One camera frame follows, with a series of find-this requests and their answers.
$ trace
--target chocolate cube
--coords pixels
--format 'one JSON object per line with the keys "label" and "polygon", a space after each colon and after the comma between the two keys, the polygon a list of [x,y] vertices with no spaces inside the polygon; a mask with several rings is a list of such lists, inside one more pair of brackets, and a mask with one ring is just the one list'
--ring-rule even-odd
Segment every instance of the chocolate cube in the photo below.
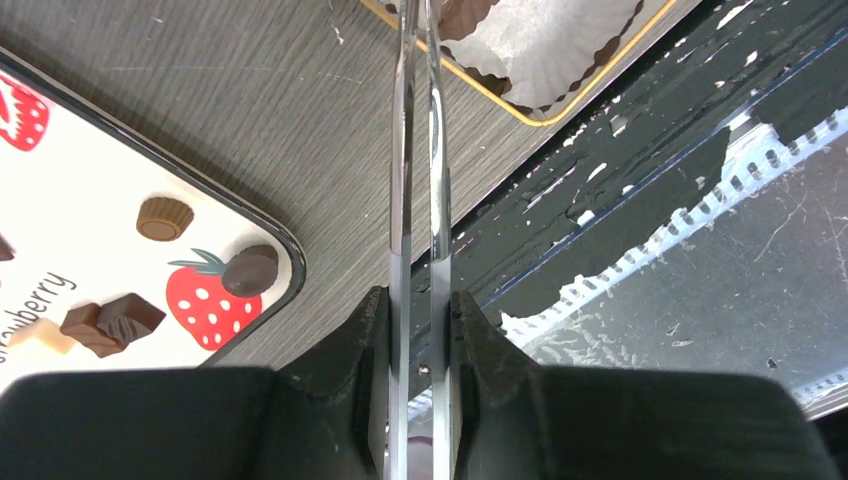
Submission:
{"label": "chocolate cube", "polygon": [[165,312],[130,293],[103,305],[97,328],[126,346],[150,335],[164,318]]}
{"label": "chocolate cube", "polygon": [[108,357],[123,352],[127,347],[97,327],[100,306],[89,303],[68,312],[59,331],[85,345],[98,357]]}

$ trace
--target wooden table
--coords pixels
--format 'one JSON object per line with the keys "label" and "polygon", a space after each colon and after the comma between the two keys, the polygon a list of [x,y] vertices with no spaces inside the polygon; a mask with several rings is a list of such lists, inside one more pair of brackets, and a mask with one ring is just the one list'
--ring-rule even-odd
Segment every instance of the wooden table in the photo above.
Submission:
{"label": "wooden table", "polygon": [[[284,365],[387,281],[395,32],[331,1],[0,0],[0,44],[300,238],[303,292],[224,363]],[[419,67],[416,254],[429,227]],[[444,79],[458,220],[556,127]]]}

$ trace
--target strawberry text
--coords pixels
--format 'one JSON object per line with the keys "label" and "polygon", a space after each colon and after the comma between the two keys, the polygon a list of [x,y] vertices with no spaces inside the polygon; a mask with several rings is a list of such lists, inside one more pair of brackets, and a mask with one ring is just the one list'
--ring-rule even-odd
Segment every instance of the strawberry text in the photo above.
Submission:
{"label": "strawberry text", "polygon": [[77,284],[67,278],[47,272],[47,275],[32,289],[20,310],[4,310],[0,314],[0,364],[6,362],[6,356],[9,354],[9,339],[12,335],[43,317],[56,297],[64,290],[76,290],[76,288]]}

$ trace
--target red strawberry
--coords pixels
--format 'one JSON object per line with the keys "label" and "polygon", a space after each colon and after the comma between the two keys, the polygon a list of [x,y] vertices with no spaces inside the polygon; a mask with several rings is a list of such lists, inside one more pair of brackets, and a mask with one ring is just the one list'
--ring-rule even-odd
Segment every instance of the red strawberry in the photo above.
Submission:
{"label": "red strawberry", "polygon": [[35,148],[47,131],[50,111],[35,94],[0,76],[0,137],[22,152]]}
{"label": "red strawberry", "polygon": [[192,248],[203,261],[169,262],[183,267],[171,274],[165,298],[171,314],[198,345],[216,351],[262,313],[262,298],[239,298],[224,290],[227,265],[215,255]]}

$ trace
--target metal blade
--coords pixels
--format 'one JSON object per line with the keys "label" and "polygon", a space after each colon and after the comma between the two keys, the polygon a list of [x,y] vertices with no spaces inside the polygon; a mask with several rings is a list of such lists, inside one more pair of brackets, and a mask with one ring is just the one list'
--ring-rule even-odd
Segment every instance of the metal blade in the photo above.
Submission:
{"label": "metal blade", "polygon": [[398,56],[392,112],[389,301],[392,346],[389,364],[389,475],[407,478],[409,329],[412,288],[412,128],[415,106],[415,40],[418,0],[400,2]]}
{"label": "metal blade", "polygon": [[424,0],[430,80],[430,345],[433,381],[433,478],[454,473],[454,411],[450,362],[450,171],[446,158],[438,11]]}

